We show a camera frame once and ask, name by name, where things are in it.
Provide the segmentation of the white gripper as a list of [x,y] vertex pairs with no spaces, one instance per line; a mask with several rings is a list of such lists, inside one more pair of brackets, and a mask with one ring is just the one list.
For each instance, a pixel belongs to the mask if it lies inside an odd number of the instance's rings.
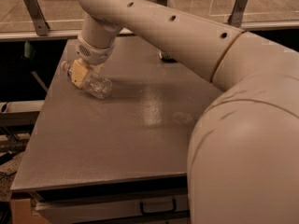
[[78,39],[75,45],[75,50],[81,59],[74,60],[72,63],[72,83],[81,88],[85,78],[90,72],[88,64],[93,65],[93,71],[95,73],[101,73],[104,68],[104,62],[109,58],[114,46],[100,49],[88,44],[82,35],[78,35]]

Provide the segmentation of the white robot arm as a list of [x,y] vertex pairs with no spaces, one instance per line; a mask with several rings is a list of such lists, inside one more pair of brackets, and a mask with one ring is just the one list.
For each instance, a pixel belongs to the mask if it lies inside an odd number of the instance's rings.
[[299,224],[299,53],[146,0],[78,0],[81,59],[103,63],[127,28],[218,91],[187,156],[192,224]]

